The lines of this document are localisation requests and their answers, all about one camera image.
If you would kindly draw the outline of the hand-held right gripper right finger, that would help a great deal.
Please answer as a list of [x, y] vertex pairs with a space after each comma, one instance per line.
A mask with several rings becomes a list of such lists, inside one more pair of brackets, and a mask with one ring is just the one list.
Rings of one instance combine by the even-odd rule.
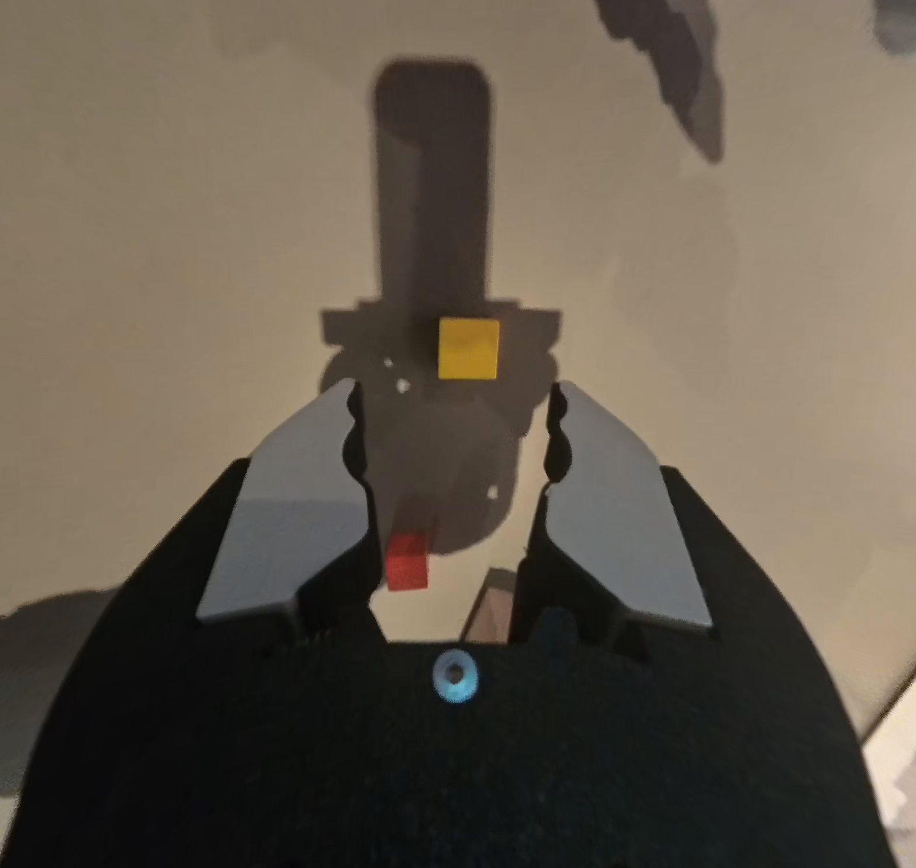
[[570, 381], [552, 386], [548, 477], [526, 552], [526, 636], [568, 611], [589, 645], [631, 623], [714, 626], [656, 455]]

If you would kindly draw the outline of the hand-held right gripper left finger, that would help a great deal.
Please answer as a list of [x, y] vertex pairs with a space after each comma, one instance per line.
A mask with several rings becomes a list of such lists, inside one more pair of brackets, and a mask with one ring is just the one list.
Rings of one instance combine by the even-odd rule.
[[200, 623], [280, 617], [313, 637], [368, 603], [380, 552], [363, 429], [361, 387], [343, 378], [258, 444], [200, 597]]

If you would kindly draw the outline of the red wooden cube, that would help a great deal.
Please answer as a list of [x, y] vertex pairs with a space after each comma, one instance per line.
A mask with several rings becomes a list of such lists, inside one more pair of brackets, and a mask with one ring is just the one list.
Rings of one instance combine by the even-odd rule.
[[429, 587], [429, 535], [425, 531], [397, 531], [385, 547], [385, 584], [391, 592]]

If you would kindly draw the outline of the small wooden cube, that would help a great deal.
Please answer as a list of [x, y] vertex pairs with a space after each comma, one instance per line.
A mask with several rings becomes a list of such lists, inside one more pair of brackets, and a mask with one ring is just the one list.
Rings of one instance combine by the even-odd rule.
[[460, 633], [463, 644], [506, 645], [517, 585], [517, 573], [490, 568]]

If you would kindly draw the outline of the yellow wooden cube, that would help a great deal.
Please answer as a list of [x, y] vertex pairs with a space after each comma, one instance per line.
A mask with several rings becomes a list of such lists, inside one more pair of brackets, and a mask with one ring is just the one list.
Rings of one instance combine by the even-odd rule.
[[500, 323], [486, 317], [439, 319], [437, 372], [440, 381], [495, 381]]

